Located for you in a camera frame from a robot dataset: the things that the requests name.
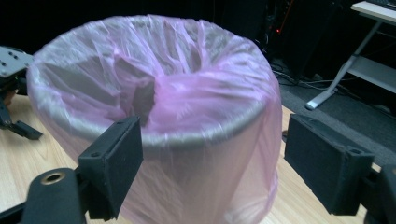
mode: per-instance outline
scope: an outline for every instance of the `white shelf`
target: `white shelf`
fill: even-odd
[[[396,93],[396,70],[364,57],[358,57],[348,73]]]

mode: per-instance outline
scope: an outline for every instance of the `plastic bag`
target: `plastic bag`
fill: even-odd
[[[121,208],[133,223],[258,223],[276,195],[278,83],[251,41],[206,21],[94,21],[27,73],[33,109],[75,161],[141,117],[144,161]]]

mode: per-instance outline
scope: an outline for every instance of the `plastic wrinkle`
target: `plastic wrinkle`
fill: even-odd
[[[75,161],[114,121],[141,118],[145,160],[121,209],[133,223],[259,223],[269,212],[282,111],[251,41],[207,21],[114,17],[48,43],[27,81]]]

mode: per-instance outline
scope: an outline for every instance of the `table surface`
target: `table surface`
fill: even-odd
[[[352,5],[352,9],[359,11],[363,14],[380,18],[385,22],[394,24],[396,22],[396,11],[387,9],[368,2],[359,2]]]
[[[38,141],[22,138],[0,130],[0,211],[22,203],[30,182],[48,170],[59,167],[76,168],[55,139],[37,119],[26,96],[16,96],[9,112],[13,121],[20,119],[44,135]],[[289,124],[291,111],[283,107],[283,130]],[[304,181],[283,159],[282,143],[277,165],[279,188],[271,212],[262,223],[362,223],[365,209],[361,206],[355,217],[329,215]],[[89,223],[103,223],[89,220]],[[123,217],[107,223],[130,223]]]

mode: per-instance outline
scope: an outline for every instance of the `gray carpet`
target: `gray carpet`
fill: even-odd
[[[305,85],[290,85],[278,77],[282,105],[293,112],[318,119],[360,146],[374,152],[375,163],[396,164],[396,118],[384,109],[368,105],[347,94],[336,93],[315,110],[307,110],[306,102],[321,91]]]

